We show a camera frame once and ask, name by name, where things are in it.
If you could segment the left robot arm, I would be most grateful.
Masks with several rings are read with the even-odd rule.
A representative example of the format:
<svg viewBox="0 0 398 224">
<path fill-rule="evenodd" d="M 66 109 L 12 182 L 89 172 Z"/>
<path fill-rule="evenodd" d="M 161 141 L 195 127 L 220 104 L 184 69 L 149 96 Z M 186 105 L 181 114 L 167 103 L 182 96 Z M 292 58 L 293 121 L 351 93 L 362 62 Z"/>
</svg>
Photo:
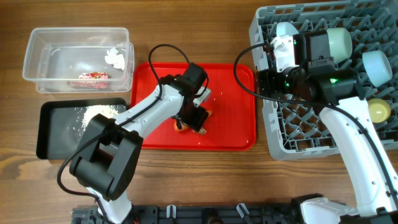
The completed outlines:
<svg viewBox="0 0 398 224">
<path fill-rule="evenodd" d="M 155 90 L 131 109 L 107 118 L 92 117 L 69 171 L 98 203 L 105 223 L 123 223 L 132 210 L 126 189 L 143 141 L 165 120 L 199 133 L 209 115 L 201 103 L 210 95 L 208 74 L 191 63 L 181 75 L 160 78 Z"/>
</svg>

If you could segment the red snack wrapper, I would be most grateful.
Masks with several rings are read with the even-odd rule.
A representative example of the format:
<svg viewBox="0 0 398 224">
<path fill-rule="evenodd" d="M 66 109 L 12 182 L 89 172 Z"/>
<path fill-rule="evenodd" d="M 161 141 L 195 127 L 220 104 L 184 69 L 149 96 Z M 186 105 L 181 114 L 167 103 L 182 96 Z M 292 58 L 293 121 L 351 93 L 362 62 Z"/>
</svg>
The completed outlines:
<svg viewBox="0 0 398 224">
<path fill-rule="evenodd" d="M 107 79 L 108 73 L 106 72 L 82 73 L 78 77 L 78 81 L 71 81 L 68 84 L 74 88 L 105 89 L 109 85 Z"/>
</svg>

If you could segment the light blue plate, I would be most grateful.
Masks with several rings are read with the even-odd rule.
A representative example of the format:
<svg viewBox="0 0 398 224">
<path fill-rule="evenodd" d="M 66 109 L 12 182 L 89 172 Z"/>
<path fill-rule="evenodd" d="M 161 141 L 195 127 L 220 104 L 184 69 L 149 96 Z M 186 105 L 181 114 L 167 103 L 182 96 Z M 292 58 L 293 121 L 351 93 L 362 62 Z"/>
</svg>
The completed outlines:
<svg viewBox="0 0 398 224">
<path fill-rule="evenodd" d="M 298 34 L 298 30 L 289 22 L 280 22 L 277 24 L 276 36 L 281 37 L 284 35 L 293 36 Z"/>
</svg>

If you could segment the green small bowl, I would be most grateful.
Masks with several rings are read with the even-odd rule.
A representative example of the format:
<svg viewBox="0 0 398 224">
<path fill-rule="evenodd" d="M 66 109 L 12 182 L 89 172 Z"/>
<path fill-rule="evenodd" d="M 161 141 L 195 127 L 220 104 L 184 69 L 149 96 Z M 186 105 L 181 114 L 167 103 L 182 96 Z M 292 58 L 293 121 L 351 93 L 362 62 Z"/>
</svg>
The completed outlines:
<svg viewBox="0 0 398 224">
<path fill-rule="evenodd" d="M 345 28 L 330 28 L 328 34 L 330 55 L 335 63 L 340 63 L 351 57 L 353 46 L 349 32 Z"/>
</svg>

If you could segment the light blue bowl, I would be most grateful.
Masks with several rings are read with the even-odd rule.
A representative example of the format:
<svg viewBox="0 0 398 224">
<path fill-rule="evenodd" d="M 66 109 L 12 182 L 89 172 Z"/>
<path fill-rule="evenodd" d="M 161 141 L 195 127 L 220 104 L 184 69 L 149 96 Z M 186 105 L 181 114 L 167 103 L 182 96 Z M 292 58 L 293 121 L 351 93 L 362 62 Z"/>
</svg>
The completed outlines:
<svg viewBox="0 0 398 224">
<path fill-rule="evenodd" d="M 381 50 L 363 53 L 363 65 L 370 82 L 379 87 L 392 79 L 392 68 Z"/>
</svg>

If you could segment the orange carrot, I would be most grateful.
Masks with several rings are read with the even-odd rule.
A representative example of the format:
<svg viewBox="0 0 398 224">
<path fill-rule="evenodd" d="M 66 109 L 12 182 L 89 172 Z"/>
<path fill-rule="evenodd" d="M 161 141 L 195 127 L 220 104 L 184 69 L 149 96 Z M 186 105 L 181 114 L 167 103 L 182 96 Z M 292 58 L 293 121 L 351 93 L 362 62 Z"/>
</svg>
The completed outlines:
<svg viewBox="0 0 398 224">
<path fill-rule="evenodd" d="M 176 130 L 177 132 L 184 132 L 188 131 L 189 129 L 191 129 L 194 133 L 199 134 L 199 131 L 195 131 L 192 128 L 189 128 L 185 123 L 178 123 L 177 121 L 174 122 L 174 130 Z"/>
</svg>

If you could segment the rice with peanut shells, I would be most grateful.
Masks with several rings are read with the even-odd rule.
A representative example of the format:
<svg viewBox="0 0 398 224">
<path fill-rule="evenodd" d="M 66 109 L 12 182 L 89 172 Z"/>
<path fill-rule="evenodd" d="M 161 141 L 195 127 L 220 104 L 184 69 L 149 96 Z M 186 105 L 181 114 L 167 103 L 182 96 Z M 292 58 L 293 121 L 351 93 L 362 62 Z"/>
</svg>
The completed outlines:
<svg viewBox="0 0 398 224">
<path fill-rule="evenodd" d="M 74 112 L 76 112 L 77 118 L 74 119 L 76 124 L 72 129 L 81 135 L 85 131 L 90 120 L 97 114 L 112 118 L 125 110 L 126 107 L 124 105 L 93 105 L 75 108 Z"/>
</svg>

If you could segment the yellow plastic cup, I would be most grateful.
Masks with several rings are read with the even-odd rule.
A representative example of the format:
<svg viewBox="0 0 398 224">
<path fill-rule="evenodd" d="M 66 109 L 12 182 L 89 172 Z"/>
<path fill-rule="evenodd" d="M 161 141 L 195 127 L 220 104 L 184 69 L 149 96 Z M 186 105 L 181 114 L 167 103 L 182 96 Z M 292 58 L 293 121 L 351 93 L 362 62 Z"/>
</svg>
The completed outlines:
<svg viewBox="0 0 398 224">
<path fill-rule="evenodd" d="M 381 123 L 388 119 L 391 114 L 391 107 L 387 101 L 380 98 L 373 98 L 368 101 L 368 111 L 373 123 Z"/>
</svg>

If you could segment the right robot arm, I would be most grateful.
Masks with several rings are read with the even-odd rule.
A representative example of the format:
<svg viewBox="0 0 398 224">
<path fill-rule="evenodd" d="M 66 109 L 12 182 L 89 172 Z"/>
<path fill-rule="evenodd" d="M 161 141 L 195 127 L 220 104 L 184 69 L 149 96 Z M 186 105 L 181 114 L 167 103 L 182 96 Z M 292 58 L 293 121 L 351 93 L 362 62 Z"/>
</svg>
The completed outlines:
<svg viewBox="0 0 398 224">
<path fill-rule="evenodd" d="M 284 34 L 264 44 L 275 67 L 261 72 L 262 95 L 316 109 L 340 151 L 356 196 L 356 208 L 311 196 L 297 202 L 303 223 L 396 223 L 397 174 L 377 135 L 369 103 L 352 69 L 337 64 L 349 58 L 349 32 L 332 28 Z"/>
</svg>

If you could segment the white tissue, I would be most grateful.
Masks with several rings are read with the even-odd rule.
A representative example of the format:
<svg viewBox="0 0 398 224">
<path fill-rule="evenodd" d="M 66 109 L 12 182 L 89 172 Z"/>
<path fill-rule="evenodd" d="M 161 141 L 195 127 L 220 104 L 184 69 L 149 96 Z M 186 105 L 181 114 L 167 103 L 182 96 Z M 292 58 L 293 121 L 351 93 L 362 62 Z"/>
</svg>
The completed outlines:
<svg viewBox="0 0 398 224">
<path fill-rule="evenodd" d="M 107 64 L 112 65 L 114 68 L 124 70 L 125 67 L 124 55 L 120 54 L 115 47 L 106 51 L 104 59 Z"/>
</svg>

